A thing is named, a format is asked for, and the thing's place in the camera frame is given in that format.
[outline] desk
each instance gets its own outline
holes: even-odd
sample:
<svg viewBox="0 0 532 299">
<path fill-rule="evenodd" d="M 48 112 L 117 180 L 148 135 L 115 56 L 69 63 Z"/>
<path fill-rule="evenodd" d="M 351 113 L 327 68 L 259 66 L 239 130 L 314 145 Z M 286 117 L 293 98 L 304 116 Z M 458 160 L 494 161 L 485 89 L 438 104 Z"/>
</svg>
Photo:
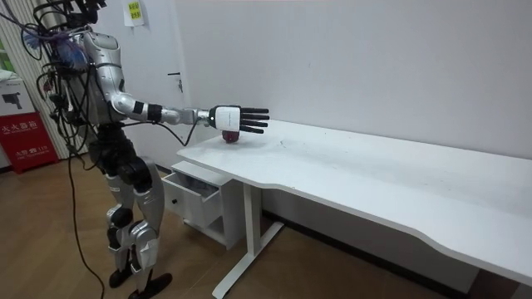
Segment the desk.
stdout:
<svg viewBox="0 0 532 299">
<path fill-rule="evenodd" d="M 248 254 L 236 282 L 282 224 L 259 236 L 259 189 L 291 194 L 409 233 L 443 254 L 532 285 L 532 161 L 271 120 L 263 135 L 182 149 L 190 163 L 244 183 Z"/>
</svg>

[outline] open drawer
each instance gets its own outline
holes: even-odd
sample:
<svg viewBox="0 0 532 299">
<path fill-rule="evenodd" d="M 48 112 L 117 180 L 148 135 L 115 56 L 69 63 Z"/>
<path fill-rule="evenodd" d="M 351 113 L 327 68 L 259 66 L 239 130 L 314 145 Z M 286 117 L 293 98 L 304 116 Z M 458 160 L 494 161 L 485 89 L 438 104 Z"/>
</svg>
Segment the open drawer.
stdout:
<svg viewBox="0 0 532 299">
<path fill-rule="evenodd" d="M 202 228 L 222 215 L 219 189 L 182 173 L 172 173 L 163 179 L 165 206 Z"/>
</svg>

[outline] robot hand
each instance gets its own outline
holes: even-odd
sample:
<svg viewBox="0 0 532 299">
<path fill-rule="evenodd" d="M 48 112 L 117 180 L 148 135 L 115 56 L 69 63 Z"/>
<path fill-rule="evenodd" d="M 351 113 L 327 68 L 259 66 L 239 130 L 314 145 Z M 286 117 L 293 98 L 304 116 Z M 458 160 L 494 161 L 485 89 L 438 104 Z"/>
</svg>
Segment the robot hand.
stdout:
<svg viewBox="0 0 532 299">
<path fill-rule="evenodd" d="M 264 130 L 252 127 L 268 127 L 267 123 L 256 120 L 269 120 L 268 109 L 241 108 L 235 105 L 218 105 L 209 110 L 208 123 L 213 128 L 230 132 L 251 132 L 262 134 Z"/>
</svg>

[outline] metal frame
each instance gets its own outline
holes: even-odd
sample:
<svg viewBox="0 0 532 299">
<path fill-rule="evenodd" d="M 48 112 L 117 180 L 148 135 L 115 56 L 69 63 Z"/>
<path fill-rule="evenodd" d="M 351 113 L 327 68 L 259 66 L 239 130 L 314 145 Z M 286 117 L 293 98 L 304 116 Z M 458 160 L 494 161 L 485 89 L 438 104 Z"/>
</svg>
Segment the metal frame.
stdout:
<svg viewBox="0 0 532 299">
<path fill-rule="evenodd" d="M 240 276 L 248 269 L 253 260 L 263 251 L 273 237 L 283 227 L 282 223 L 276 222 L 260 236 L 260 220 L 262 209 L 260 189 L 249 184 L 244 184 L 244 211 L 246 219 L 246 238 L 248 241 L 248 253 L 227 273 L 213 291 L 216 299 L 224 298 Z"/>
</svg>

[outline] white cabinet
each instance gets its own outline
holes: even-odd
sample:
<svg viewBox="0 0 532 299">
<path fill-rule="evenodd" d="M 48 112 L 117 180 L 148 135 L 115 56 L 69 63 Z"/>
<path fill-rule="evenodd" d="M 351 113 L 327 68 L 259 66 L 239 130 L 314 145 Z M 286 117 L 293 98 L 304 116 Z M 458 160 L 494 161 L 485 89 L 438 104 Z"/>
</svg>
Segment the white cabinet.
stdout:
<svg viewBox="0 0 532 299">
<path fill-rule="evenodd" d="M 242 184 L 189 162 L 165 176 L 165 207 L 228 249 L 245 235 Z"/>
</svg>

